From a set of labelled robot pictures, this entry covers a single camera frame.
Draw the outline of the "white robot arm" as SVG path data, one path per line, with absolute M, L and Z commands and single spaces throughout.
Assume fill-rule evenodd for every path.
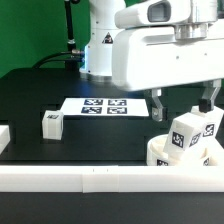
M 224 18 L 217 0 L 89 0 L 91 37 L 84 50 L 81 76 L 113 82 L 125 91 L 149 90 L 152 117 L 166 110 L 161 89 L 202 82 L 199 110 L 214 109 L 224 79 L 219 54 L 224 47 Z

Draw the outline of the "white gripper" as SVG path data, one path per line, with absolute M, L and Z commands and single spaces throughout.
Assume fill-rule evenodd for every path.
M 151 90 L 152 118 L 163 120 L 160 88 L 203 82 L 199 111 L 214 109 L 224 78 L 224 24 L 200 40 L 177 40 L 172 27 L 125 30 L 112 48 L 112 81 L 126 91 Z

